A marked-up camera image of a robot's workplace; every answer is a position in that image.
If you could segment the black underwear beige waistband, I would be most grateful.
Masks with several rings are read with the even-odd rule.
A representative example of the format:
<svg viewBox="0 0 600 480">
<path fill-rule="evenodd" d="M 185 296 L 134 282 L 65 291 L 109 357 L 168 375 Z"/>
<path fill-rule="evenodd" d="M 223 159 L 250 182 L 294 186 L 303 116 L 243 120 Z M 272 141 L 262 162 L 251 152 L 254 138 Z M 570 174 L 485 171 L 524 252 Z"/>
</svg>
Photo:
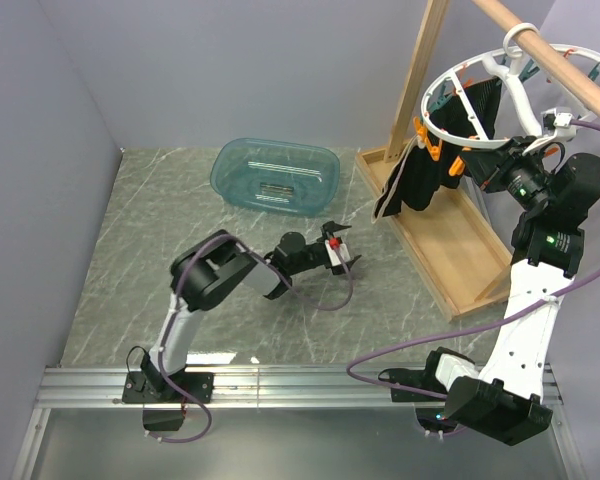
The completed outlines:
<svg viewBox="0 0 600 480">
<path fill-rule="evenodd" d="M 449 169 L 461 149 L 461 146 L 444 143 L 440 159 L 434 161 L 426 148 L 419 147 L 414 136 L 404 147 L 375 201 L 372 222 L 400 214 L 404 205 L 423 211 L 440 187 L 457 189 L 461 175 L 450 175 Z"/>
</svg>

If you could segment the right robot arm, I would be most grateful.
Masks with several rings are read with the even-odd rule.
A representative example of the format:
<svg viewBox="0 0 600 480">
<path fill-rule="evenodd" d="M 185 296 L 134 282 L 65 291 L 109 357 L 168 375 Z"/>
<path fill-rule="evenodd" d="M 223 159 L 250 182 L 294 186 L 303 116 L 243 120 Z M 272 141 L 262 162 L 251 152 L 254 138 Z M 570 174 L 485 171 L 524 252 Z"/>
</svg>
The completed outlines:
<svg viewBox="0 0 600 480">
<path fill-rule="evenodd" d="M 553 412 L 542 404 L 545 360 L 562 291 L 574 286 L 583 257 L 581 225 L 600 199 L 600 157 L 576 153 L 547 171 L 543 151 L 525 154 L 525 147 L 517 138 L 502 151 L 464 157 L 485 191 L 506 191 L 523 209 L 511 238 L 508 322 L 482 368 L 438 348 L 420 377 L 428 397 L 446 397 L 432 419 L 439 433 L 464 426 L 509 446 L 551 424 Z"/>
</svg>

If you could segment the white round clip hanger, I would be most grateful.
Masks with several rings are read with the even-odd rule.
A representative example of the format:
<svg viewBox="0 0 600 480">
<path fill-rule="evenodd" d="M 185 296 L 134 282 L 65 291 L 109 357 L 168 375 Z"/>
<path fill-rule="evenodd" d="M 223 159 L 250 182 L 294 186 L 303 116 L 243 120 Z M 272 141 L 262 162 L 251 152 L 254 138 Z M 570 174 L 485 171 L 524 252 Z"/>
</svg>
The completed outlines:
<svg viewBox="0 0 600 480">
<path fill-rule="evenodd" d="M 522 131 L 532 137 L 532 142 L 542 134 L 542 113 L 534 111 L 528 81 L 524 75 L 535 67 L 538 73 L 551 82 L 565 98 L 565 106 L 571 110 L 574 119 L 571 124 L 577 130 L 581 122 L 600 119 L 600 52 L 569 44 L 550 44 L 543 52 L 538 46 L 524 47 L 519 39 L 523 34 L 537 36 L 539 30 L 531 23 L 518 23 L 505 34 L 502 46 L 490 50 L 448 68 L 440 74 L 422 96 L 420 118 L 429 133 L 443 142 L 471 149 L 497 149 L 504 145 L 505 138 L 488 139 L 481 122 L 465 93 L 467 86 L 461 75 L 477 66 L 487 74 L 487 78 L 501 80 L 502 91 L 508 97 Z M 468 113 L 468 119 L 477 135 L 462 138 L 441 130 L 427 113 L 428 106 L 442 95 L 458 95 Z"/>
</svg>

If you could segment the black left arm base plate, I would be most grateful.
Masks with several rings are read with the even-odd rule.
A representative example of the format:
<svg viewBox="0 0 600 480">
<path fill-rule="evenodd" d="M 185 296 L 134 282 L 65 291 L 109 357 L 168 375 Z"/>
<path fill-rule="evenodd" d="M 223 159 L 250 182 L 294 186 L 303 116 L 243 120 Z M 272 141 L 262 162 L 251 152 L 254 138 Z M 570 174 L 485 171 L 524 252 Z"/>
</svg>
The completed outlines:
<svg viewBox="0 0 600 480">
<path fill-rule="evenodd" d="M 181 372 L 172 378 L 172 382 L 202 403 L 211 401 L 214 383 L 211 372 Z M 161 375 L 151 383 L 141 371 L 131 371 L 126 376 L 121 401 L 124 404 L 166 404 L 187 402 L 187 399 Z"/>
</svg>

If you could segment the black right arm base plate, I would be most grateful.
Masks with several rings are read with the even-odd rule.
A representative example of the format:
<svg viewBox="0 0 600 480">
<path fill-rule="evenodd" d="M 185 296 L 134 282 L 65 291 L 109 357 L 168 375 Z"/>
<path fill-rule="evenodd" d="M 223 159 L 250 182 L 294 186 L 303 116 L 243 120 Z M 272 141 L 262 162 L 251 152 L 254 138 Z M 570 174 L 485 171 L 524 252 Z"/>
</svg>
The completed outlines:
<svg viewBox="0 0 600 480">
<path fill-rule="evenodd" d="M 388 368 L 378 374 L 378 379 L 393 385 L 391 400 L 394 403 L 438 401 L 437 397 L 417 393 L 415 389 L 446 394 L 445 388 L 425 370 Z"/>
</svg>

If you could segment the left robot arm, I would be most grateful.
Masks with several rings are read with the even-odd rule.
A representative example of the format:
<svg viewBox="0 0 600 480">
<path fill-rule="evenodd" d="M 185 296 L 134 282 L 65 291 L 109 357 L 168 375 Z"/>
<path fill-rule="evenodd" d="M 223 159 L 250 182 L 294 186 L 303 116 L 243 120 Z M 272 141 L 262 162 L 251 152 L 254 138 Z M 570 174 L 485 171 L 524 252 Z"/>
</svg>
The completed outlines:
<svg viewBox="0 0 600 480">
<path fill-rule="evenodd" d="M 205 314 L 218 307 L 238 286 L 246 285 L 268 300 L 293 288 L 292 277 L 317 268 L 349 277 L 360 259 L 349 251 L 340 231 L 329 221 L 309 243 L 299 232 L 287 232 L 272 251 L 261 256 L 221 229 L 185 251 L 170 266 L 171 294 L 158 339 L 143 351 L 140 367 L 127 371 L 122 401 L 151 404 L 210 401 L 211 379 L 188 373 L 188 349 Z"/>
</svg>

